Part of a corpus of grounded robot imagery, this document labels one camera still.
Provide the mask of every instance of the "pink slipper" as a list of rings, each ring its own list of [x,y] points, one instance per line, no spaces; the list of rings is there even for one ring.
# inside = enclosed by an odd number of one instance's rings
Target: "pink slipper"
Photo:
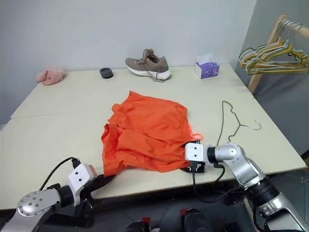
[[[59,67],[52,67],[44,72],[36,75],[35,80],[39,83],[42,82],[45,86],[53,85],[61,81],[65,75],[65,71]]]

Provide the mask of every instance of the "orange t-shirt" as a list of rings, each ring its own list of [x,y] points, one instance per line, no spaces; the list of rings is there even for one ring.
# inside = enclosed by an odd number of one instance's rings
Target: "orange t-shirt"
[[[101,138],[105,176],[129,166],[168,172],[189,165],[183,145],[195,138],[184,106],[130,91],[112,110]]]

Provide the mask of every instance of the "tissue box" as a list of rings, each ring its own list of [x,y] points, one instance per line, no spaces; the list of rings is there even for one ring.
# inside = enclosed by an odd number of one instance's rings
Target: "tissue box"
[[[212,76],[217,76],[219,71],[219,64],[215,62],[209,62],[205,64],[195,63],[194,72],[198,76],[198,78],[207,78]]]

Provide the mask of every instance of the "table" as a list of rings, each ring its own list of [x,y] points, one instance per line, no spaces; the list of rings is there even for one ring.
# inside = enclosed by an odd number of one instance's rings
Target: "table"
[[[49,172],[66,157],[78,157],[94,165],[101,174],[103,126],[112,115],[112,105],[123,102],[130,90],[186,106],[193,131],[205,137],[203,144],[216,143],[222,120],[221,101],[227,100],[234,105],[243,124],[254,127],[254,120],[261,123],[259,131],[241,128],[232,141],[240,144],[247,157],[266,174],[306,166],[229,65],[221,65],[219,75],[206,80],[199,80],[193,67],[172,68],[172,73],[170,80],[157,83],[127,70],[115,70],[115,77],[109,80],[102,79],[98,71],[81,71],[70,72],[54,86],[38,85],[2,130],[0,209],[15,208],[17,201],[38,189]],[[227,141],[236,127],[236,119],[227,107],[221,143]],[[64,185],[71,170],[68,162],[55,172],[48,184]],[[197,183],[211,183],[221,171],[211,168],[197,174]],[[222,180],[232,178],[227,169]],[[191,184],[192,175],[180,170],[157,173],[128,169],[95,191],[93,197],[125,196]]]

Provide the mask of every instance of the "wooden clothes rack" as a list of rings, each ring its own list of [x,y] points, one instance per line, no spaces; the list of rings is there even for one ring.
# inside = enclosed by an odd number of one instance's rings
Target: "wooden clothes rack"
[[[275,27],[274,29],[272,30],[272,33],[270,34],[270,37],[269,37],[269,40],[268,40],[268,44],[271,44],[271,43],[274,43],[276,42],[276,40],[278,39],[278,35],[279,35],[279,30],[278,30],[278,27],[279,27],[279,23],[284,20],[284,19],[288,19],[288,16],[286,15],[280,15],[276,24],[275,24]],[[298,34],[306,37],[309,39],[309,28],[307,27],[301,27],[298,31],[297,31]],[[251,92],[251,93],[254,93],[257,85],[259,84],[261,78],[262,78],[263,74],[260,73],[260,74],[254,74],[252,75],[252,78],[250,80],[250,83],[248,84],[247,88],[248,90]]]

